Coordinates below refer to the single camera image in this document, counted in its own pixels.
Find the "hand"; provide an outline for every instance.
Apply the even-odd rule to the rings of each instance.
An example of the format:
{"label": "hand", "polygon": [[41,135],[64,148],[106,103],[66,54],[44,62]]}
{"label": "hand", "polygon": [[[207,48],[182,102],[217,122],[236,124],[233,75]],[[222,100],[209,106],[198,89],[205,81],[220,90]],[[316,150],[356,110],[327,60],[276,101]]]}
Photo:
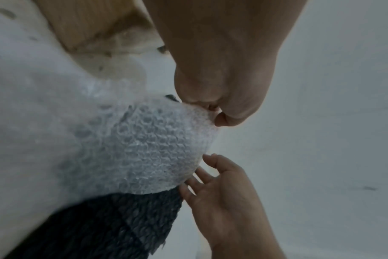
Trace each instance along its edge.
{"label": "hand", "polygon": [[184,102],[238,125],[261,106],[276,56],[307,0],[144,0],[177,68]]}
{"label": "hand", "polygon": [[203,183],[192,176],[180,186],[180,193],[213,252],[281,258],[273,256],[283,254],[244,170],[221,155],[204,155],[203,160],[220,175],[213,177],[198,168],[195,173]]}

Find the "fingers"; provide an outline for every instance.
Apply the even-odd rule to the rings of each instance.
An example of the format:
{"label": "fingers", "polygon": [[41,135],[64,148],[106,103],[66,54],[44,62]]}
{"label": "fingers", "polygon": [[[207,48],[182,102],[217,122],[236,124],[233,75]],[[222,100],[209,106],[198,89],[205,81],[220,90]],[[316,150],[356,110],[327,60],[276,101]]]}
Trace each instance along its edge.
{"label": "fingers", "polygon": [[204,186],[204,184],[200,183],[194,176],[191,176],[185,183],[190,186],[195,193],[198,193]]}
{"label": "fingers", "polygon": [[214,179],[214,177],[207,173],[207,171],[204,170],[201,166],[195,170],[195,174],[201,181],[203,181],[203,183],[209,183],[212,181],[212,179]]}
{"label": "fingers", "polygon": [[211,166],[212,168],[217,169],[220,174],[224,173],[225,171],[239,171],[242,170],[242,168],[237,165],[236,163],[232,162],[230,159],[226,158],[222,155],[203,155],[204,162]]}
{"label": "fingers", "polygon": [[180,195],[181,197],[187,202],[187,204],[192,208],[194,203],[195,203],[195,200],[196,200],[196,196],[194,194],[192,194],[192,192],[190,191],[190,189],[188,188],[187,184],[183,183],[181,184],[179,187],[178,187],[178,190],[180,192]]}
{"label": "fingers", "polygon": [[221,112],[215,118],[214,124],[217,127],[224,127],[224,126],[232,127],[232,126],[237,126],[237,125],[241,124],[245,120],[246,120],[246,118],[234,119],[234,118],[226,115],[225,113]]}

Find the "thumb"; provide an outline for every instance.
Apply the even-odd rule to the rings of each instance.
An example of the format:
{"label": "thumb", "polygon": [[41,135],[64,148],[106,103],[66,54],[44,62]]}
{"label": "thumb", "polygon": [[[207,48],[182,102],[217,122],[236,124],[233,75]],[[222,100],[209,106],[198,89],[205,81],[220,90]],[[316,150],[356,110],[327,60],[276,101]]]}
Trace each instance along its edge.
{"label": "thumb", "polygon": [[242,118],[242,119],[232,118],[222,112],[217,115],[217,117],[215,118],[214,124],[217,127],[224,127],[224,126],[232,127],[232,126],[237,126],[241,124],[245,120],[246,118]]}

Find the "black textured fabric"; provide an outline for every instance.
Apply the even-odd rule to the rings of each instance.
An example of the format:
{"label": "black textured fabric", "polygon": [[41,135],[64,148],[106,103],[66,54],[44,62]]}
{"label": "black textured fabric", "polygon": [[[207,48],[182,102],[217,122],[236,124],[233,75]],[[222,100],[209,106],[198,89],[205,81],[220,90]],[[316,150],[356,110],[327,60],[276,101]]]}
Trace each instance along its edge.
{"label": "black textured fabric", "polygon": [[5,259],[146,259],[165,243],[181,204],[177,187],[90,199],[50,216]]}

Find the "white floor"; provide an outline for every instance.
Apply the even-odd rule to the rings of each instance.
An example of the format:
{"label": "white floor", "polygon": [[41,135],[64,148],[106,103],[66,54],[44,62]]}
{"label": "white floor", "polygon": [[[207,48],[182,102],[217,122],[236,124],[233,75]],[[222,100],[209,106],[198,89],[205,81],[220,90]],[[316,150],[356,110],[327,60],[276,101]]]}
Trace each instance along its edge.
{"label": "white floor", "polygon": [[[30,0],[0,7],[16,14],[0,14],[0,63],[86,69],[174,92],[167,56],[74,62]],[[212,151],[246,169],[290,259],[388,259],[388,0],[311,1],[281,49],[262,108],[224,129]],[[194,259],[199,249],[207,256],[200,244],[184,206],[152,258]]]}

